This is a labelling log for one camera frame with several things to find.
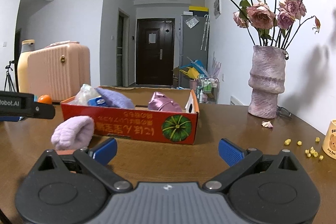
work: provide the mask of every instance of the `bouquet of dried roses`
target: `bouquet of dried roses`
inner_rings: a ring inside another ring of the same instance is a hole
[[[300,27],[309,19],[315,18],[316,32],[320,31],[320,21],[316,16],[312,16],[301,22],[301,18],[306,15],[306,7],[303,0],[275,0],[274,11],[271,11],[266,0],[242,0],[239,5],[230,0],[239,11],[233,13],[233,18],[240,28],[246,28],[255,44],[249,30],[249,24],[258,32],[260,46],[275,46],[286,50]],[[294,23],[298,20],[299,24],[296,31],[291,35]]]

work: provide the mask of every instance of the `white logo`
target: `white logo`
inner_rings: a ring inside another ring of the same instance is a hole
[[[6,101],[6,100],[0,100],[0,105],[2,106],[19,106],[19,103],[18,101]]]
[[[163,189],[165,189],[165,190],[167,190],[167,191],[171,190],[172,188],[173,188],[173,186],[171,186],[171,185],[169,185],[169,184],[163,186]]]

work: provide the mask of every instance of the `tripod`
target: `tripod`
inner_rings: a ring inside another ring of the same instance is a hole
[[[14,87],[14,84],[13,84],[13,81],[12,81],[12,77],[11,77],[11,74],[9,72],[9,70],[13,71],[13,69],[11,68],[11,65],[14,64],[14,60],[10,61],[9,62],[9,65],[5,67],[5,69],[7,70],[6,71],[6,80],[5,80],[5,88],[4,88],[4,91],[6,91],[6,86],[7,86],[7,82],[8,82],[8,85],[9,85],[9,91],[10,92],[15,92],[15,87]]]

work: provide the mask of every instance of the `green pumpkin picture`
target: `green pumpkin picture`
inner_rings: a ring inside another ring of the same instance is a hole
[[[191,121],[183,115],[168,117],[162,124],[163,135],[172,142],[184,141],[191,133]]]

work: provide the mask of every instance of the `yellow paper cup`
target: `yellow paper cup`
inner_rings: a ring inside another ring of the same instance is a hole
[[[322,148],[328,156],[336,160],[336,120],[331,120]]]

